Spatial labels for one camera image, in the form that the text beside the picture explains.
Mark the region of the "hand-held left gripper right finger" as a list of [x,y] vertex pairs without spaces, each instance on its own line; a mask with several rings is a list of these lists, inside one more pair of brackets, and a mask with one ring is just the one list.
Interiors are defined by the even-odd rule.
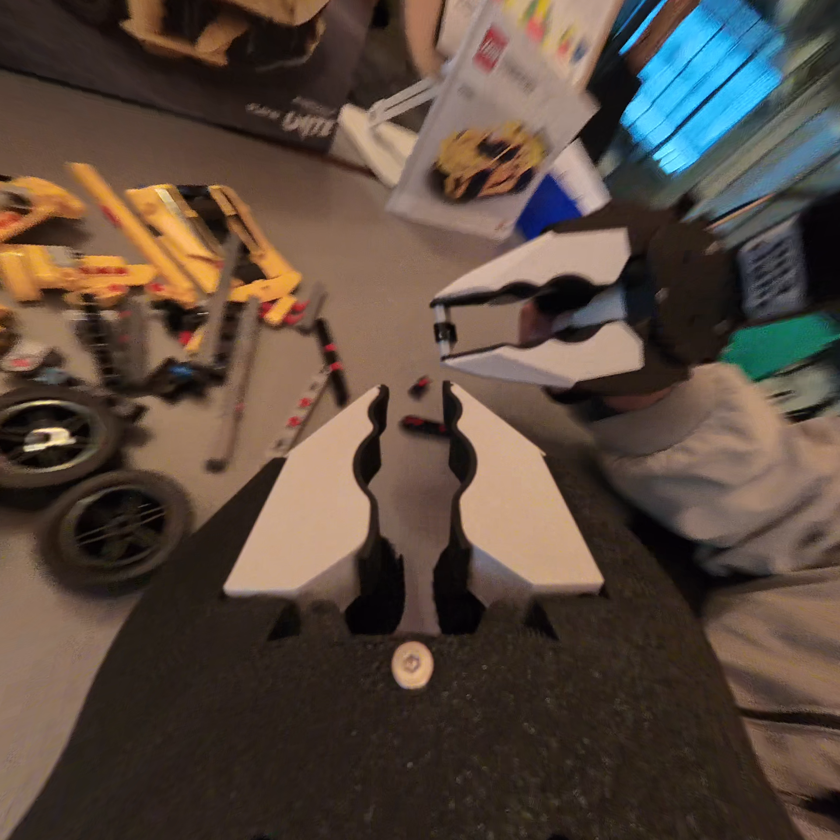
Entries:
[[599,595],[604,578],[541,448],[451,381],[449,467],[459,485],[449,547],[456,580],[484,607]]

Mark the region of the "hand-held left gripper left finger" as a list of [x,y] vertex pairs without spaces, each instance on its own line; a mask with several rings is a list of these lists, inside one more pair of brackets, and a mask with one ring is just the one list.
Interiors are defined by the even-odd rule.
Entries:
[[379,470],[389,391],[372,387],[284,458],[224,583],[226,597],[348,607],[359,559],[379,537],[370,482]]

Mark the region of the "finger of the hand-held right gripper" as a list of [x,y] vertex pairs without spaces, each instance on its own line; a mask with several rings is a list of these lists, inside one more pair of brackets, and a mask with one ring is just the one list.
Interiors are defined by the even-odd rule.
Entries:
[[641,371],[644,340],[624,322],[599,324],[579,340],[539,329],[528,340],[465,352],[441,364],[452,371],[528,385],[571,389],[603,377]]
[[632,255],[627,227],[548,232],[473,269],[439,291],[430,308],[501,306],[547,298],[557,312],[617,288]]

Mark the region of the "person's right forearm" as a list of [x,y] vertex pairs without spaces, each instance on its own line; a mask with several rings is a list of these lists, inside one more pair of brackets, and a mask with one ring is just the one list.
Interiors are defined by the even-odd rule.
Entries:
[[839,421],[792,423],[729,364],[709,364],[655,404],[596,402],[585,424],[613,487],[696,545],[707,574],[838,568]]

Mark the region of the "blue plastic bin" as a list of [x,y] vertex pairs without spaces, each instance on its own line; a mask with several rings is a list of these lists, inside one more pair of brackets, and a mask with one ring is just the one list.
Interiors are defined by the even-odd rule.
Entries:
[[572,201],[563,193],[551,176],[551,169],[523,209],[518,222],[519,234],[526,240],[536,238],[553,224],[580,217]]

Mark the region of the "green board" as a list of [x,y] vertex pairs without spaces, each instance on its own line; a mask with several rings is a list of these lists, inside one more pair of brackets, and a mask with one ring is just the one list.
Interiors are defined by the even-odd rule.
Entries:
[[839,340],[838,320],[814,313],[736,331],[719,361],[737,366],[759,382],[810,360]]

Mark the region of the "grey toy beam red pins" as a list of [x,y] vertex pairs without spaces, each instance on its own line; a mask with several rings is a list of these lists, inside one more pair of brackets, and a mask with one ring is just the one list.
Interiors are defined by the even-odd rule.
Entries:
[[276,440],[267,449],[266,460],[282,459],[289,455],[312,411],[322,398],[329,384],[329,375],[329,367],[325,365],[311,378],[307,388],[299,395],[291,408]]

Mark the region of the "toy car instruction booklet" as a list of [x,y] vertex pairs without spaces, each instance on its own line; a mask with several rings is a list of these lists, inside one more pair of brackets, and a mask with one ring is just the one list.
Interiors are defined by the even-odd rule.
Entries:
[[487,3],[450,63],[386,210],[505,239],[597,109],[507,12]]

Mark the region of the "long dark toy beam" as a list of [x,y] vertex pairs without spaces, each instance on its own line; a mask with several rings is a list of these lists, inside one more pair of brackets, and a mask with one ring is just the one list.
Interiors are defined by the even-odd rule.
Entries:
[[260,307],[261,303],[257,297],[249,297],[240,315],[217,425],[205,462],[205,470],[210,473],[226,470],[235,451],[238,427],[245,411],[249,376],[259,339]]

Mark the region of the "black toy wheel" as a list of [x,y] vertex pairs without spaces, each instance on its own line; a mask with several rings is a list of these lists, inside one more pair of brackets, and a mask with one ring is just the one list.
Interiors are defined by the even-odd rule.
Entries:
[[193,530],[192,501],[171,477],[119,469],[83,480],[43,513],[45,571],[74,592],[116,595],[148,583]]
[[119,455],[125,423],[100,398],[58,385],[1,395],[1,488],[52,490],[94,476]]

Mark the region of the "blue-lit window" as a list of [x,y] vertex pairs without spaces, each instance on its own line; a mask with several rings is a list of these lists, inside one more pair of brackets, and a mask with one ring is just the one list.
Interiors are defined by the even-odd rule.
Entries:
[[621,126],[634,161],[677,175],[780,85],[781,31],[749,2],[701,1],[640,70]]

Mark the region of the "white booklet stand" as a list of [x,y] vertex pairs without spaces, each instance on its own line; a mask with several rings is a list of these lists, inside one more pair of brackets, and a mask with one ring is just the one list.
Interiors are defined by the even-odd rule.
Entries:
[[367,109],[350,103],[342,107],[342,136],[385,187],[399,183],[417,142],[417,133],[398,125],[396,118],[435,100],[442,82],[441,77],[424,78]]

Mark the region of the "partly built yellow toy car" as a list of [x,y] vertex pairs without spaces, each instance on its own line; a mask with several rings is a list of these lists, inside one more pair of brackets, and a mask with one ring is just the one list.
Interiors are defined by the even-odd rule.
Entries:
[[18,305],[60,295],[79,319],[104,386],[175,403],[221,382],[246,305],[270,328],[312,329],[320,299],[227,185],[157,183],[118,194],[87,163],[68,169],[140,256],[94,255],[38,231],[77,223],[86,204],[35,176],[2,176],[2,293]]

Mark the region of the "black toy car box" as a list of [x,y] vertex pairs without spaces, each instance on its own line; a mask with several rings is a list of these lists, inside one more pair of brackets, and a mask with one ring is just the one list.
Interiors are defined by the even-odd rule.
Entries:
[[365,1],[2,1],[2,67],[329,151]]

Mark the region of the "toy brick wall poster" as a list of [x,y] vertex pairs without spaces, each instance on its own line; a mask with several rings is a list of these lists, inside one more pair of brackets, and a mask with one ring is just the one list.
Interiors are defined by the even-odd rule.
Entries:
[[[472,18],[484,2],[443,2],[434,47],[455,55]],[[501,1],[509,23],[527,36],[579,89],[586,88],[611,34],[623,1]]]

